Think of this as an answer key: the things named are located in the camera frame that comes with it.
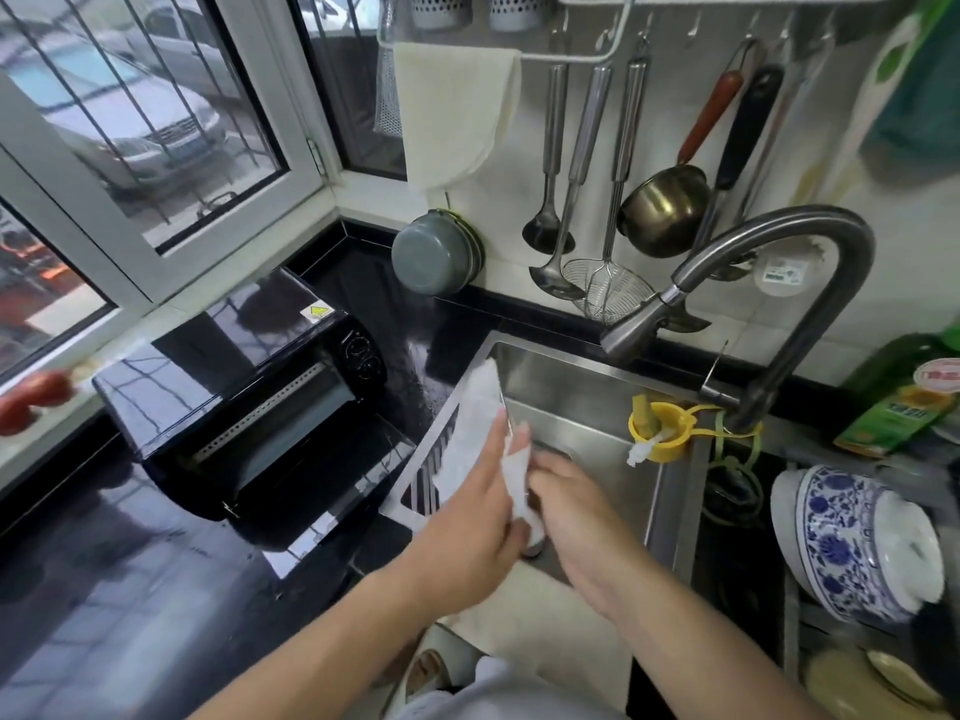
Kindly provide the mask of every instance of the car grille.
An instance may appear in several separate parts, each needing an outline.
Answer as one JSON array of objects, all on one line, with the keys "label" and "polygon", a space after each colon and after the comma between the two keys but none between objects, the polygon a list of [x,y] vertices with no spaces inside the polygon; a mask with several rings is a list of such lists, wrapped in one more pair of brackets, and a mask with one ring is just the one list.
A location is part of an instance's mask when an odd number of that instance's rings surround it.
[{"label": "car grille", "polygon": [[159,128],[147,138],[155,144],[176,144],[198,132],[197,119],[191,116],[188,119],[178,120],[168,126]]}]

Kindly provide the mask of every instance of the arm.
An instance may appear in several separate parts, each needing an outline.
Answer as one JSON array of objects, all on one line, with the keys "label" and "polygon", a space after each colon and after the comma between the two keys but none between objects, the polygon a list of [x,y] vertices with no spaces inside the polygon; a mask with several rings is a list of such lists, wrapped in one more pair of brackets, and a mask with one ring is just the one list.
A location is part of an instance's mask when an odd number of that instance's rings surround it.
[{"label": "arm", "polygon": [[573,587],[616,626],[679,720],[823,720],[756,644],[633,536],[572,462],[538,453],[530,488]]},{"label": "arm", "polygon": [[[190,720],[337,718],[423,629],[490,596],[527,544],[500,475],[503,412],[460,489],[399,556],[215,695]],[[510,444],[530,444],[521,427]]]}]

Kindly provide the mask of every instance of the stainless steel sink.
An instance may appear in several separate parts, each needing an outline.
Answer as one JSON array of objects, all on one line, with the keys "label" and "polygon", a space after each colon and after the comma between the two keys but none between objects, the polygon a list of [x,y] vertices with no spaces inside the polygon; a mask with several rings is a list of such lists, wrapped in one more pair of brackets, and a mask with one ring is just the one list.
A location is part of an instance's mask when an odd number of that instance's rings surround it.
[{"label": "stainless steel sink", "polygon": [[[637,538],[689,581],[709,443],[695,439],[683,459],[668,464],[630,467],[627,452],[633,440],[627,423],[632,397],[641,390],[653,401],[684,406],[694,403],[693,393],[498,332],[490,333],[467,373],[487,358],[497,364],[510,422],[530,423],[541,448],[565,454],[583,468]],[[439,507],[428,481],[439,468],[464,381],[450,395],[381,508],[411,528],[417,529]],[[530,563],[567,580],[549,541]]]}]

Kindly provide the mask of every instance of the window hinge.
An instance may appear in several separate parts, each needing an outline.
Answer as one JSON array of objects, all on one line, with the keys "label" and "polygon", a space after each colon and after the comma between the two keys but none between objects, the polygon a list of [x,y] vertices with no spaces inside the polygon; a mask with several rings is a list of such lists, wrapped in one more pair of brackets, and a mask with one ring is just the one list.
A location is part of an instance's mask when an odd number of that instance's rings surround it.
[{"label": "window hinge", "polygon": [[323,179],[323,183],[327,184],[327,167],[324,166],[324,157],[320,156],[320,147],[316,141],[310,138],[306,140],[306,145],[310,148],[310,156],[313,156],[313,163],[316,165],[317,171]]}]

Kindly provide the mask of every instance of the window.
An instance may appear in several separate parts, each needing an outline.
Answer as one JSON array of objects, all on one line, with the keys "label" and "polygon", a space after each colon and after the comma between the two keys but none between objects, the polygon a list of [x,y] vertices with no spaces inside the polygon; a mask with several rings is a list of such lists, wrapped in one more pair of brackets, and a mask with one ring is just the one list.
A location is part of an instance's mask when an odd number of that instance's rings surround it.
[{"label": "window", "polygon": [[113,307],[0,200],[0,379]]},{"label": "window", "polygon": [[324,184],[259,6],[0,0],[0,149],[148,302]]},{"label": "window", "polygon": [[288,1],[343,165],[405,179],[396,93],[378,107],[378,78],[393,65],[377,43],[380,0]]},{"label": "window", "polygon": [[150,12],[150,14],[147,15],[146,21],[144,22],[144,27],[146,27],[149,35],[156,35],[157,37],[170,37],[174,40],[180,38],[180,33],[177,31],[177,21],[174,19],[174,14],[166,9],[159,9]]}]

